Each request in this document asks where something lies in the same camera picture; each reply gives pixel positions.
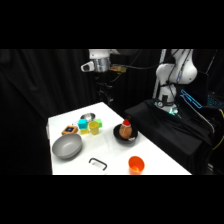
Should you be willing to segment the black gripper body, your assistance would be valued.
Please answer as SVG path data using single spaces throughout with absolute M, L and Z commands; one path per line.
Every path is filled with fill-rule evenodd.
M 101 90 L 109 90 L 112 88 L 110 84 L 110 76 L 108 72 L 97 73 L 95 76 L 96 84 Z

